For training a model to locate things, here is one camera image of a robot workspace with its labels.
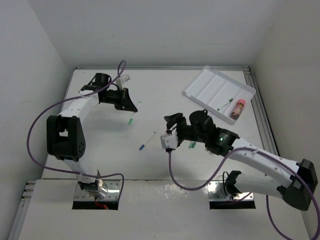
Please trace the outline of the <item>pink capped clear tube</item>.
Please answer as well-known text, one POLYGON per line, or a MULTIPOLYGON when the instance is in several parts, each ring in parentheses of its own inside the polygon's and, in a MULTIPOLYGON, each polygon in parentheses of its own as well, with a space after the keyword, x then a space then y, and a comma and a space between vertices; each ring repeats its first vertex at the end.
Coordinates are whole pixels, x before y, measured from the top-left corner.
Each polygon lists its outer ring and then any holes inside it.
POLYGON ((236 103, 236 106, 230 113, 230 118, 237 121, 238 118, 240 117, 242 110, 246 104, 246 101, 244 99, 239 99, 236 103))

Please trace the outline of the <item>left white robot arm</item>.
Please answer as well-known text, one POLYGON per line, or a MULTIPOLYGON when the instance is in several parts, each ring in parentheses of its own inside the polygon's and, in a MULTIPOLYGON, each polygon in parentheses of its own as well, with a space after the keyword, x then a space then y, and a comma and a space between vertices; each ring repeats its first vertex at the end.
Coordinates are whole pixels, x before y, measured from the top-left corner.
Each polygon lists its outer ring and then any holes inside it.
POLYGON ((79 91, 79 98, 58 115, 46 120, 47 152, 63 161, 75 173, 80 189, 97 199, 104 198, 108 189, 100 178, 100 172, 83 158, 86 150, 82 123, 88 114, 101 103, 112 104, 116 110, 136 113, 128 88, 123 85, 130 80, 128 75, 120 76, 114 83, 111 76, 96 73, 93 79, 79 91), (106 88, 114 84, 115 90, 106 88))

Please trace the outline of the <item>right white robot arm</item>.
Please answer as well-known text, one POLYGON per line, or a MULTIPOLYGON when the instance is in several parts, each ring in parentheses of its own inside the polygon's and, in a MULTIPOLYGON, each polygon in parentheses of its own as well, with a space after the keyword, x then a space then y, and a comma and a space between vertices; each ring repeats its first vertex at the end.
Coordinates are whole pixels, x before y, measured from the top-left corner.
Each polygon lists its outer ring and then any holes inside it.
POLYGON ((207 110, 194 111, 188 119, 176 113, 165 116, 164 120, 166 132, 160 141, 167 153, 176 150, 183 141, 203 143, 210 154, 238 161, 262 173, 259 177, 249 177, 240 170, 232 170, 223 181, 227 194, 269 195, 295 209, 309 209, 318 185, 312 161, 289 160, 255 147, 237 133, 217 127, 207 110))

